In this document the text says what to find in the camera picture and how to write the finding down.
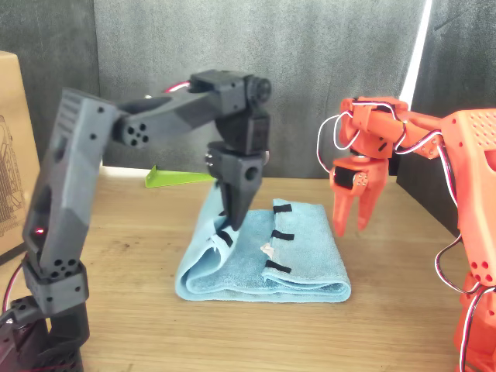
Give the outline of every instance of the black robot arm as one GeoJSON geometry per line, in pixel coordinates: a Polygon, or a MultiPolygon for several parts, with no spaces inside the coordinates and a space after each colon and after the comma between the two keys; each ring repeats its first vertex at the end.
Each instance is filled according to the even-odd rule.
{"type": "Polygon", "coordinates": [[[267,79],[226,71],[195,74],[189,89],[122,105],[63,91],[22,234],[33,295],[0,315],[1,372],[83,370],[89,291],[80,257],[107,143],[139,149],[215,121],[224,142],[208,145],[205,162],[238,229],[261,184],[270,126],[262,104],[269,97],[267,79]]]}

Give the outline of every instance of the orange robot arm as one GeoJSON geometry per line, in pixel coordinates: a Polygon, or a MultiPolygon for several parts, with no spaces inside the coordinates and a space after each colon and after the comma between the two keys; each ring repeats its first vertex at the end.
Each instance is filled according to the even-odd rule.
{"type": "MultiPolygon", "coordinates": [[[[477,283],[480,291],[495,286],[496,108],[460,111],[440,119],[410,112],[395,98],[360,97],[344,99],[341,111],[349,115],[343,116],[339,141],[350,143],[354,138],[351,147],[362,155],[335,160],[330,171],[336,235],[344,234],[355,196],[360,198],[358,228],[366,227],[386,183],[393,152],[415,152],[428,159],[441,156],[470,264],[464,290],[477,283]]],[[[465,308],[472,297],[462,295],[465,308]]],[[[496,371],[495,301],[494,292],[480,301],[477,314],[481,315],[474,318],[473,341],[467,349],[467,360],[484,371],[496,371]]],[[[455,337],[458,345],[464,334],[465,315],[462,318],[455,337]]]]}

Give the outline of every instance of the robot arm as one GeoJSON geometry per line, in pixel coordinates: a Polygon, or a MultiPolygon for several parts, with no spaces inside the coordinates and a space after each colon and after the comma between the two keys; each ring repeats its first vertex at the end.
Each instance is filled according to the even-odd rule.
{"type": "Polygon", "coordinates": [[[365,228],[386,183],[393,151],[415,152],[428,159],[440,157],[458,207],[460,236],[454,243],[463,238],[470,264],[462,290],[443,278],[439,268],[440,255],[454,243],[436,257],[439,276],[462,293],[460,301],[466,308],[467,316],[462,315],[455,337],[456,345],[461,345],[460,370],[465,370],[466,355],[474,366],[496,370],[496,109],[459,111],[439,119],[410,112],[406,103],[394,98],[360,97],[343,100],[341,111],[339,140],[351,145],[358,155],[335,160],[330,171],[336,234],[344,234],[355,196],[360,198],[358,228],[365,228]],[[479,316],[473,320],[479,301],[479,316]],[[474,342],[467,349],[472,322],[474,342]]]}
{"type": "Polygon", "coordinates": [[[82,371],[89,291],[80,257],[107,143],[139,149],[215,120],[225,142],[210,143],[205,162],[237,230],[261,185],[270,125],[261,105],[269,97],[267,79],[225,71],[192,75],[189,89],[123,105],[64,90],[22,234],[33,295],[0,315],[0,370],[82,371]]]}

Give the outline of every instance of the cable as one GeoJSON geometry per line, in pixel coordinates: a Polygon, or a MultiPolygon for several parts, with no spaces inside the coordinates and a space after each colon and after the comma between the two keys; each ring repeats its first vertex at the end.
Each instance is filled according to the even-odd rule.
{"type": "Polygon", "coordinates": [[[322,166],[322,168],[324,168],[324,171],[326,171],[327,173],[329,173],[329,169],[327,169],[327,167],[325,166],[325,164],[322,162],[322,159],[320,157],[320,152],[319,152],[319,145],[320,145],[320,132],[322,131],[322,127],[331,119],[334,119],[334,118],[337,118],[339,116],[338,115],[334,115],[334,116],[331,116],[330,118],[327,118],[326,120],[324,120],[324,122],[320,125],[319,127],[319,133],[317,134],[317,160],[319,161],[320,165],[322,166]]]}
{"type": "Polygon", "coordinates": [[[469,340],[469,336],[470,336],[470,328],[472,326],[472,321],[474,319],[475,309],[476,309],[477,305],[479,304],[479,301],[482,298],[482,296],[484,296],[486,293],[494,291],[495,289],[496,289],[496,286],[490,287],[484,291],[479,292],[474,297],[474,299],[470,303],[470,306],[467,310],[467,316],[465,318],[465,323],[463,324],[462,343],[460,345],[460,372],[465,372],[465,362],[467,360],[468,340],[469,340]]]}
{"type": "Polygon", "coordinates": [[[396,110],[394,109],[394,106],[391,103],[387,103],[387,102],[376,102],[376,101],[353,101],[353,102],[351,102],[351,104],[354,105],[354,106],[368,106],[368,105],[372,105],[372,106],[384,106],[384,107],[387,107],[388,109],[391,110],[391,114],[393,114],[393,119],[394,120],[401,121],[400,119],[398,119],[398,116],[396,115],[396,110]]]}
{"type": "Polygon", "coordinates": [[[420,148],[423,145],[425,145],[434,136],[443,136],[443,134],[438,129],[433,130],[433,131],[427,133],[427,135],[423,136],[415,145],[410,146],[410,147],[408,147],[408,148],[406,148],[406,149],[404,149],[402,151],[395,151],[395,153],[397,153],[398,155],[405,155],[407,153],[412,153],[413,151],[415,151],[418,148],[420,148]]]}
{"type": "Polygon", "coordinates": [[[14,285],[14,282],[17,279],[17,276],[19,275],[19,272],[21,271],[22,265],[20,264],[14,271],[14,274],[10,277],[9,284],[7,285],[7,289],[5,290],[5,295],[3,297],[3,305],[2,305],[2,311],[6,312],[7,307],[9,306],[9,298],[10,298],[10,292],[12,291],[12,286],[14,285]]]}
{"type": "Polygon", "coordinates": [[[170,93],[172,91],[177,91],[181,88],[186,88],[189,87],[189,81],[182,81],[181,83],[172,85],[171,87],[167,88],[164,93],[170,93]]]}
{"type": "Polygon", "coordinates": [[[450,192],[449,195],[451,195],[451,198],[453,200],[453,203],[455,203],[456,207],[458,208],[458,203],[456,199],[456,190],[455,186],[453,184],[453,180],[451,179],[451,163],[450,159],[448,158],[448,155],[444,151],[444,145],[443,146],[437,146],[437,150],[439,152],[439,156],[441,157],[441,163],[443,163],[443,170],[444,170],[444,177],[446,179],[446,183],[448,185],[448,191],[450,192]]]}
{"type": "Polygon", "coordinates": [[[348,149],[351,147],[351,145],[353,145],[353,143],[354,143],[354,142],[355,142],[355,140],[357,139],[358,135],[360,134],[360,131],[359,131],[359,130],[357,130],[357,131],[355,132],[355,134],[353,135],[353,138],[350,140],[350,142],[349,142],[346,146],[341,147],[340,145],[338,145],[338,142],[337,142],[337,140],[336,140],[336,129],[337,129],[337,126],[338,126],[338,122],[341,120],[341,118],[342,118],[344,115],[348,115],[350,118],[353,118],[353,113],[352,113],[352,112],[350,112],[350,111],[343,111],[343,112],[341,112],[341,113],[338,115],[338,117],[337,117],[336,121],[334,122],[334,135],[333,135],[332,139],[334,140],[334,146],[336,146],[336,148],[337,148],[338,150],[348,150],[348,149]]]}
{"type": "Polygon", "coordinates": [[[434,268],[436,269],[436,273],[438,276],[441,278],[441,280],[446,284],[448,287],[454,289],[455,291],[458,291],[459,293],[464,293],[465,295],[471,295],[474,294],[479,290],[480,283],[476,283],[472,289],[469,291],[464,291],[461,288],[458,288],[452,281],[450,281],[444,274],[443,270],[441,270],[441,256],[450,248],[453,248],[456,244],[458,244],[462,240],[462,234],[459,234],[458,237],[455,239],[454,242],[452,242],[450,245],[448,245],[446,248],[441,250],[441,252],[437,253],[436,258],[434,259],[434,268]]]}

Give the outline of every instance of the cardboard box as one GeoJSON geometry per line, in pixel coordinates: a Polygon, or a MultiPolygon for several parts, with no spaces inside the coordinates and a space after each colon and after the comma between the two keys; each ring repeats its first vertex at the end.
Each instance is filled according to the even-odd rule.
{"type": "Polygon", "coordinates": [[[22,243],[39,172],[19,61],[0,51],[0,254],[22,243]]]}

